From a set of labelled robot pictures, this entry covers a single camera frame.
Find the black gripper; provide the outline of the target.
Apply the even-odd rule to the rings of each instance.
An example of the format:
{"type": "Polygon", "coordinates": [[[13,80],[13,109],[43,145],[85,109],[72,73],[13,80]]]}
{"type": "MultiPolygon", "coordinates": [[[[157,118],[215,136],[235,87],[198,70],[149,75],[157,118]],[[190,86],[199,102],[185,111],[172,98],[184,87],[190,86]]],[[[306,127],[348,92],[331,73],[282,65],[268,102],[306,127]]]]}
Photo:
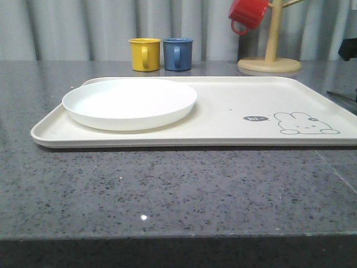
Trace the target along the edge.
{"type": "Polygon", "coordinates": [[[343,39],[338,54],[344,61],[356,58],[357,38],[343,39]]]}

